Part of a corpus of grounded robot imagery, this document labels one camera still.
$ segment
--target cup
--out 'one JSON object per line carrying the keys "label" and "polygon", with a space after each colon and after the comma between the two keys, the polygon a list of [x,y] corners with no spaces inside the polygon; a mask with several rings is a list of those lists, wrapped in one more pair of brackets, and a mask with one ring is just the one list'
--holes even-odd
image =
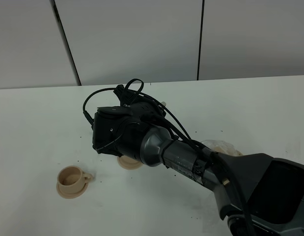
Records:
{"label": "cup", "polygon": [[142,162],[136,161],[128,156],[117,157],[118,164],[126,170],[135,170],[143,165]]}
{"label": "cup", "polygon": [[58,193],[64,198],[75,198],[81,195],[87,188],[93,176],[84,173],[77,166],[68,166],[62,169],[57,177]]}

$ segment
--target black wire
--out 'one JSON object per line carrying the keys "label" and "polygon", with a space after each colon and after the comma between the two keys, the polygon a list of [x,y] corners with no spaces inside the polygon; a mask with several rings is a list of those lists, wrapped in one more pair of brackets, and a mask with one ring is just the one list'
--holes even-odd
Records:
{"label": "black wire", "polygon": [[177,129],[170,121],[166,120],[164,117],[162,116],[159,116],[159,115],[151,115],[150,117],[148,118],[154,118],[158,121],[161,121],[163,122],[167,127],[169,127],[170,129],[172,129],[186,144],[188,144],[193,150],[196,151],[196,153],[202,157],[204,157],[204,153],[202,152],[202,150],[196,146],[194,144],[194,142],[190,139],[188,139],[179,129]]}
{"label": "black wire", "polygon": [[106,149],[110,148],[111,146],[113,146],[115,143],[117,143],[117,141],[122,137],[122,134],[116,138],[115,140],[113,140],[112,142],[110,142],[109,144],[106,144],[105,146],[102,146],[101,148],[96,149],[97,153],[99,153],[99,151],[102,153],[103,151],[105,151]]}
{"label": "black wire", "polygon": [[89,101],[89,99],[94,96],[95,94],[99,93],[99,92],[103,92],[103,91],[109,91],[109,90],[114,90],[114,88],[103,88],[100,90],[97,90],[95,92],[93,92],[90,96],[87,97],[87,99],[85,100],[85,102],[83,103],[83,114],[85,116],[85,118],[88,120],[88,122],[90,124],[93,124],[94,120],[93,118],[90,116],[90,114],[85,110],[86,104]]}
{"label": "black wire", "polygon": [[185,128],[182,126],[182,124],[179,122],[179,120],[173,115],[173,113],[170,112],[170,110],[165,107],[162,103],[160,103],[159,101],[157,101],[154,97],[147,95],[143,92],[140,92],[140,95],[143,95],[151,100],[153,100],[154,102],[156,102],[159,106],[161,106],[165,111],[167,111],[167,113],[176,121],[176,123],[179,125],[179,127],[182,129],[182,131],[186,134],[186,136],[188,137],[188,139],[191,139],[190,135],[187,133],[187,131],[185,130]]}
{"label": "black wire", "polygon": [[[131,85],[133,82],[135,82],[135,81],[140,81],[140,82],[141,82],[141,86],[140,86],[140,88],[139,88],[137,91],[134,91],[133,95],[129,98],[128,101],[125,101],[124,95],[125,95],[125,93],[129,90],[130,85]],[[122,102],[125,101],[126,105],[131,105],[131,104],[133,103],[133,101],[136,99],[136,97],[139,95],[139,93],[142,91],[143,87],[144,87],[144,82],[143,82],[142,80],[139,80],[139,79],[132,79],[132,80],[130,80],[130,81],[126,84],[126,86],[125,86],[125,88],[124,88],[124,90],[123,90],[123,93],[122,93],[122,95],[121,95],[120,101],[122,101]]]}

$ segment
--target table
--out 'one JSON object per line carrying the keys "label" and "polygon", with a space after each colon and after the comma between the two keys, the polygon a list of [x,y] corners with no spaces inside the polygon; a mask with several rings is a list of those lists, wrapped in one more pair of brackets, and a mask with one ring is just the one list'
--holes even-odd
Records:
{"label": "table", "polygon": [[[0,236],[230,235],[209,190],[165,166],[124,170],[92,149],[82,105],[107,87],[0,90]],[[304,164],[304,76],[151,83],[143,92],[165,101],[193,139]],[[87,110],[114,105],[106,91]],[[69,165],[96,180],[66,200],[55,185]]]}

